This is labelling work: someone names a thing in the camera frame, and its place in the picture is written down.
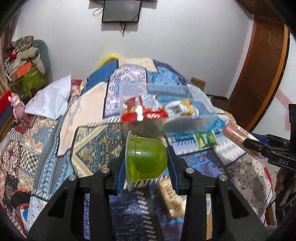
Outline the brown wafer cracker pack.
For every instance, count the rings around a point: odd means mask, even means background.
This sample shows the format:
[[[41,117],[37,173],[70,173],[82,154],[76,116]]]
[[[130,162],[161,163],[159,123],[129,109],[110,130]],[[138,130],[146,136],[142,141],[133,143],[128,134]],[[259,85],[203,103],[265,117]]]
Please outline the brown wafer cracker pack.
[[[244,147],[244,145],[243,145],[244,140],[247,138],[250,138],[255,141],[257,141],[258,139],[255,138],[253,135],[251,135],[244,128],[237,125],[235,122],[227,121],[223,130],[222,130],[222,134],[225,137],[227,137],[229,140],[234,142],[236,145],[238,145],[240,148],[242,148],[245,152],[250,154],[250,156],[253,156],[254,158],[260,156],[259,152],[250,150],[250,149]]]

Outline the green pea snack bag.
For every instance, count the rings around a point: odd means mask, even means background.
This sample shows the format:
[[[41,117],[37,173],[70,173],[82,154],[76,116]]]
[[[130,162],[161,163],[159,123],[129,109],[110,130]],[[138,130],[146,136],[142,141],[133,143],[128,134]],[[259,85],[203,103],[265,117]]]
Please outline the green pea snack bag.
[[[210,130],[207,133],[196,133],[193,135],[193,138],[196,142],[197,148],[199,149],[219,145],[213,130]]]

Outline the beige toast slice pack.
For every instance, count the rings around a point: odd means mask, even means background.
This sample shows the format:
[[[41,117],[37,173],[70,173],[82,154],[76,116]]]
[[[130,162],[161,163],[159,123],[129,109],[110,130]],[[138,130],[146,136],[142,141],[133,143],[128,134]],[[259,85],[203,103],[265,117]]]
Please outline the beige toast slice pack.
[[[171,218],[181,218],[185,215],[186,196],[179,196],[172,187],[171,180],[166,178],[158,184],[158,189]]]

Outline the green jelly cup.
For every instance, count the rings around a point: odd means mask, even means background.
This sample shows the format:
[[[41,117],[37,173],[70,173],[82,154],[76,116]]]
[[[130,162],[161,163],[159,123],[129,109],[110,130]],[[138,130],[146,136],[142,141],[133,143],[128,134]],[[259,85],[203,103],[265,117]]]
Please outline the green jelly cup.
[[[128,191],[137,181],[152,180],[163,175],[168,153],[159,140],[139,137],[128,131],[125,146],[125,176]]]

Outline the red snack bag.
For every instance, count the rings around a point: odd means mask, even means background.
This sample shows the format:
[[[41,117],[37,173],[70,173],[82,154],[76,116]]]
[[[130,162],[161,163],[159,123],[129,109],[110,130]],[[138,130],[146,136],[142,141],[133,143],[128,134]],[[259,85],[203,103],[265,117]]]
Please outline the red snack bag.
[[[168,118],[164,107],[155,94],[142,94],[126,98],[123,104],[122,122]]]

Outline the patchwork patterned bedspread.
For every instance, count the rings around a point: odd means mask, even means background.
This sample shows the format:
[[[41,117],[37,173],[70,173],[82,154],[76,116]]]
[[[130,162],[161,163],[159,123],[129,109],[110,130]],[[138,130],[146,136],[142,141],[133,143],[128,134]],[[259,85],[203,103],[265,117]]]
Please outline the patchwork patterned bedspread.
[[[1,141],[2,228],[25,240],[68,174],[93,174],[119,155],[124,140],[120,84],[127,95],[151,92],[160,103],[189,99],[201,115],[216,114],[216,145],[200,148],[193,134],[161,135],[159,140],[204,174],[229,174],[255,213],[263,215],[273,195],[271,180],[258,158],[222,134],[229,121],[226,113],[169,65],[137,59],[133,64],[111,61],[92,73],[72,94],[69,111],[57,120],[33,117],[24,133],[10,129]]]

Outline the blue white snack packet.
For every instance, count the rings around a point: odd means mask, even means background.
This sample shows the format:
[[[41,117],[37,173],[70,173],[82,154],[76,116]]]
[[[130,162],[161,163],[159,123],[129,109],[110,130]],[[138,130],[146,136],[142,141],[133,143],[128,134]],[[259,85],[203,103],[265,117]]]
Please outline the blue white snack packet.
[[[168,102],[164,105],[164,110],[169,117],[200,114],[189,99]]]

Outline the brown wooden door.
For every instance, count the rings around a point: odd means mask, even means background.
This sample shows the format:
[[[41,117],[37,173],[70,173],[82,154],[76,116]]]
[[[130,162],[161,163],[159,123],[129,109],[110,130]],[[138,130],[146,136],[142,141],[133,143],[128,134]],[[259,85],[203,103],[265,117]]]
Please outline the brown wooden door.
[[[253,130],[279,87],[290,47],[288,27],[255,16],[243,68],[229,98],[229,111],[239,126]]]

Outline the clear plastic storage bin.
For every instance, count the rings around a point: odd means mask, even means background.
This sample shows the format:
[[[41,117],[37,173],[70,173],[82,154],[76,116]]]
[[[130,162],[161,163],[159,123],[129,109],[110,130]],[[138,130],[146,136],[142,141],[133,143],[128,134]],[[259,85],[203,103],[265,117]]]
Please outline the clear plastic storage bin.
[[[119,99],[124,132],[142,137],[206,133],[218,119],[206,94],[190,84],[123,84]]]

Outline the white pillow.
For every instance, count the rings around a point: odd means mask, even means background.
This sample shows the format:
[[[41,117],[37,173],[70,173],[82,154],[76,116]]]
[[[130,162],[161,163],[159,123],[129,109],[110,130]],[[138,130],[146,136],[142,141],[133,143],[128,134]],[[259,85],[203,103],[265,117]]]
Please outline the white pillow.
[[[71,75],[63,77],[42,90],[26,104],[25,113],[57,120],[68,110]]]

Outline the pink plush toy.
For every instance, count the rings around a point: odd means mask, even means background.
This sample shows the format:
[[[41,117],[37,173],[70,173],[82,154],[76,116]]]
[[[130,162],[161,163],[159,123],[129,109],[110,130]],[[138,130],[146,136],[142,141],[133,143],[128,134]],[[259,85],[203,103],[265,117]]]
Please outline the pink plush toy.
[[[16,120],[21,121],[25,113],[25,104],[21,101],[20,96],[17,93],[11,93],[8,97],[9,102],[13,108],[13,114]]]

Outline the pile of clothes and boxes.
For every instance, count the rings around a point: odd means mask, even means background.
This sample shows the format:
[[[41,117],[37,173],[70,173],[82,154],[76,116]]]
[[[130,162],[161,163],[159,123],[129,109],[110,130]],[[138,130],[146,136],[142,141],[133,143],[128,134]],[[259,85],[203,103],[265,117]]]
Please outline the pile of clothes and boxes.
[[[4,63],[11,92],[29,100],[48,85],[51,69],[48,46],[43,40],[25,36],[11,42],[11,55]]]

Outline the wall mounted black monitor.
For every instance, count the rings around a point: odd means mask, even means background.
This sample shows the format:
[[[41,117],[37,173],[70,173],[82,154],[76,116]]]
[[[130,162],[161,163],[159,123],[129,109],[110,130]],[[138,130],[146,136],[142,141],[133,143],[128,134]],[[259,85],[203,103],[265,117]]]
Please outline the wall mounted black monitor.
[[[142,1],[104,1],[103,23],[138,23]]]

